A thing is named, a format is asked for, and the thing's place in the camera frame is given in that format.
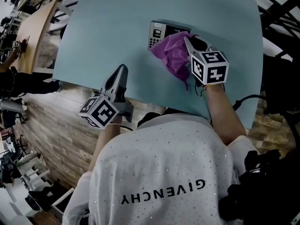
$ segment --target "white sleeve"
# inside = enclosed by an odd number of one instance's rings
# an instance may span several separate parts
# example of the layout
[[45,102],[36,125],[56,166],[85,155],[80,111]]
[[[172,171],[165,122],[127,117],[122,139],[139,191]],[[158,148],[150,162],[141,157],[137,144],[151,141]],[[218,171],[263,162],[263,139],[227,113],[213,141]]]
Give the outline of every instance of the white sleeve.
[[92,172],[86,172],[79,179],[77,187],[64,211],[62,225],[78,225],[89,208],[91,175]]
[[249,151],[257,151],[249,138],[238,136],[232,143],[228,145],[233,158],[233,167],[238,176],[246,172],[245,158]]

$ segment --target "light blue table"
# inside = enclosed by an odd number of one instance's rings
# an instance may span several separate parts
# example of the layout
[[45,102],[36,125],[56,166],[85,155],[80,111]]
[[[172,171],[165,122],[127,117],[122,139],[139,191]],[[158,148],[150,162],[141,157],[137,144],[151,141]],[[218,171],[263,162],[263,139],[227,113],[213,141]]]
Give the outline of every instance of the light blue table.
[[[126,97],[209,117],[205,97],[195,94],[192,75],[186,91],[147,50],[151,20],[191,27],[225,52],[225,88],[232,104],[259,94],[263,40],[253,0],[81,0],[61,42],[54,78],[99,89],[124,63],[129,69]],[[250,99],[237,111],[246,128],[252,126],[256,107],[257,99]]]

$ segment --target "pink rag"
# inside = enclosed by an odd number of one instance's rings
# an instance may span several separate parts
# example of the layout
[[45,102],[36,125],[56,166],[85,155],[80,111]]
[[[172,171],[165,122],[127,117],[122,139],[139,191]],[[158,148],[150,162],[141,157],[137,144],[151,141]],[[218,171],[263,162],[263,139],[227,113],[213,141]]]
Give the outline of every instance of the pink rag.
[[193,37],[186,31],[175,33],[165,37],[162,41],[151,48],[151,52],[157,58],[161,59],[166,69],[174,76],[182,80],[188,90],[187,78],[189,71],[186,67],[188,61],[188,50],[184,42],[184,37]]

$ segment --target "purple cloth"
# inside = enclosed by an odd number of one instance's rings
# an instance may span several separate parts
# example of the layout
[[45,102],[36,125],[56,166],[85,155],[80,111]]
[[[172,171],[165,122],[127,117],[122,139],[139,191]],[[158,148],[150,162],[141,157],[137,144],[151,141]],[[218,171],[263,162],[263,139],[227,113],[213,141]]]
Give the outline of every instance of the purple cloth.
[[187,78],[189,77],[188,68],[185,66],[188,61],[188,50],[184,43],[184,37],[193,37],[186,31],[167,36],[151,48],[151,52],[161,59],[166,69],[174,76],[182,80],[188,90]]

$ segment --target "white t-shirt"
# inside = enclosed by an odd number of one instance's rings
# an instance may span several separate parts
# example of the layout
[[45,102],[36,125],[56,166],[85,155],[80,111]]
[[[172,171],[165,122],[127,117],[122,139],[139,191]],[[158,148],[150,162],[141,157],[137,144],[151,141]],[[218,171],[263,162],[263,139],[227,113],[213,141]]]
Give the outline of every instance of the white t-shirt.
[[76,225],[222,225],[218,201],[255,150],[245,136],[225,146],[201,117],[170,114],[112,139],[85,173],[65,210]]

